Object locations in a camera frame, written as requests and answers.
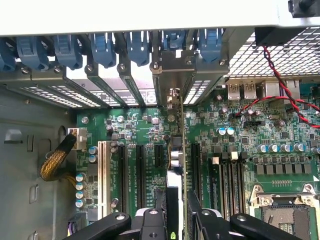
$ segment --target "blue plastic latch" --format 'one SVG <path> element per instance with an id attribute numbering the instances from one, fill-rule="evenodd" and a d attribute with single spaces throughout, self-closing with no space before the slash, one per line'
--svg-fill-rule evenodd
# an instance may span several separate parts
<path id="1" fill-rule="evenodd" d="M 92 56 L 96 63 L 105 69 L 117 64 L 112 33 L 93 33 L 90 35 Z"/>
<path id="2" fill-rule="evenodd" d="M 21 62 L 38 71 L 49 69 L 49 59 L 45 47 L 38 36 L 18 36 L 16 48 Z"/>
<path id="3" fill-rule="evenodd" d="M 199 49 L 200 54 L 208 63 L 221 58 L 222 29 L 200 29 Z"/>
<path id="4" fill-rule="evenodd" d="M 150 61 L 150 52 L 148 48 L 147 31 L 143 32 L 143 39 L 141 39 L 141 32 L 134 31 L 126 33 L 126 46 L 128 50 L 128 58 L 137 64 L 138 67 L 147 65 Z"/>
<path id="5" fill-rule="evenodd" d="M 0 72 L 12 72 L 16 69 L 14 53 L 10 50 L 7 42 L 0 38 Z"/>
<path id="6" fill-rule="evenodd" d="M 181 50 L 186 43 L 186 31 L 163 31 L 164 50 Z"/>
<path id="7" fill-rule="evenodd" d="M 82 68 L 83 58 L 75 35 L 54 36 L 54 51 L 58 62 L 71 70 Z"/>

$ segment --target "metal mesh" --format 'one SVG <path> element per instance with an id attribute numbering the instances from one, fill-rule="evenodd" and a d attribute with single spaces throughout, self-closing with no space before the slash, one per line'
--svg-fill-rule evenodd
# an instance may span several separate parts
<path id="1" fill-rule="evenodd" d="M 32 93 L 34 95 L 37 95 L 39 97 L 50 99 L 50 100 L 52 100 L 54 102 L 66 105 L 66 106 L 71 107 L 71 108 L 81 108 L 82 107 L 79 104 L 73 103 L 73 102 L 71 102 L 69 100 L 66 100 L 66 99 L 62 98 L 62 97 L 56 96 L 56 95 L 54 95 L 54 94 L 52 94 L 52 93 L 50 93 L 48 91 L 42 90 L 42 89 L 40 89 L 40 88 L 38 88 L 36 86 L 21 87 L 20 89 L 23 90 L 23 91 Z"/>
<path id="2" fill-rule="evenodd" d="M 85 105 L 89 106 L 89 107 L 100 107 L 99 104 L 91 101 L 90 99 L 82 96 L 81 94 L 67 88 L 66 86 L 50 86 L 50 88 L 70 97 L 70 98 L 73 98 L 75 100 L 78 100 L 79 102 L 81 103 L 84 103 Z"/>
<path id="3" fill-rule="evenodd" d="M 210 80 L 196 80 L 190 89 L 186 99 L 184 100 L 183 104 L 194 104 L 197 99 L 201 96 L 201 94 L 205 91 L 208 87 Z"/>
<path id="4" fill-rule="evenodd" d="M 320 73 L 320 27 L 308 27 L 284 46 L 268 50 L 282 76 L 311 76 Z M 263 47 L 256 46 L 253 33 L 230 60 L 230 78 L 272 77 Z"/>

